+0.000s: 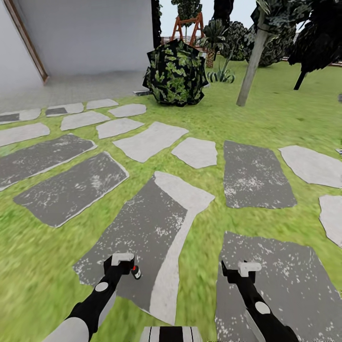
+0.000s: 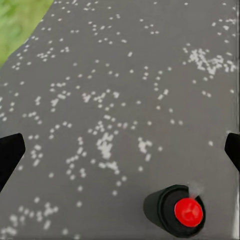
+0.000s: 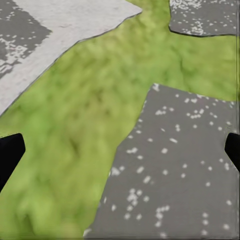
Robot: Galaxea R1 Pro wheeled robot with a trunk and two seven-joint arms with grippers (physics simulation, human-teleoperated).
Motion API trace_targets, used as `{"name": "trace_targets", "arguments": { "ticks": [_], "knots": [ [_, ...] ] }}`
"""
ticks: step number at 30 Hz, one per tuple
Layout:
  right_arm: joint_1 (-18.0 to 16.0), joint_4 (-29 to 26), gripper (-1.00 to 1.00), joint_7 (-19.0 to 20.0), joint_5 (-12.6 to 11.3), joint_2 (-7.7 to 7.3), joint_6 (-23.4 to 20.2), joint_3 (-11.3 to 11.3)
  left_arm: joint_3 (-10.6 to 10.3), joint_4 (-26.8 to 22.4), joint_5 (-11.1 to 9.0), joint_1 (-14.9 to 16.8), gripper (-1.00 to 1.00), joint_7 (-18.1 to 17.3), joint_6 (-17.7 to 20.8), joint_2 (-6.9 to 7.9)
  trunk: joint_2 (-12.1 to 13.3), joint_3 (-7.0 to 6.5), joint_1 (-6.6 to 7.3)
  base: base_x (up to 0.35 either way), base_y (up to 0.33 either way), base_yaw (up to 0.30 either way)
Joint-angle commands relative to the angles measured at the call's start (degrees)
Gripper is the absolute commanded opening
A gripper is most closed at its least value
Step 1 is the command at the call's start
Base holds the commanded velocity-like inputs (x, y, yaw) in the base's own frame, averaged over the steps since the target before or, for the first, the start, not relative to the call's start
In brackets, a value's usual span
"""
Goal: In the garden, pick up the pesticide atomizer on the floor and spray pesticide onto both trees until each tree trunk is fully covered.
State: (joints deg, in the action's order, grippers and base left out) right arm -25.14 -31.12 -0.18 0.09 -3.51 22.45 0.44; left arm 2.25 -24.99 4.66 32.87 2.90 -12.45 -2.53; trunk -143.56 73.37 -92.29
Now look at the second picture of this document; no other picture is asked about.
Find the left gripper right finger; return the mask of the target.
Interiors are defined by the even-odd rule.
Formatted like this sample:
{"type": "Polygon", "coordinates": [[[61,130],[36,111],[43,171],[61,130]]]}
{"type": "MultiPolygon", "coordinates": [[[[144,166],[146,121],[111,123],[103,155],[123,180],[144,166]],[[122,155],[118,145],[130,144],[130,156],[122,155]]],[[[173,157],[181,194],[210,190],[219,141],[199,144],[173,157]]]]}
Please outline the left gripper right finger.
{"type": "Polygon", "coordinates": [[[229,133],[225,142],[224,151],[240,172],[240,135],[229,133]]]}

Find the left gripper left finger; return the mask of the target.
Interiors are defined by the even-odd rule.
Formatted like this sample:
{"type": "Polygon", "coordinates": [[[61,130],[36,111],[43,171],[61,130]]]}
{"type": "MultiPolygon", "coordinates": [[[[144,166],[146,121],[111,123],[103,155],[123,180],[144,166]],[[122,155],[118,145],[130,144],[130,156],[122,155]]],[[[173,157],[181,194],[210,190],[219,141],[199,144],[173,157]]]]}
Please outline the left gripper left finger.
{"type": "Polygon", "coordinates": [[[0,192],[26,152],[21,133],[0,138],[0,192]]]}

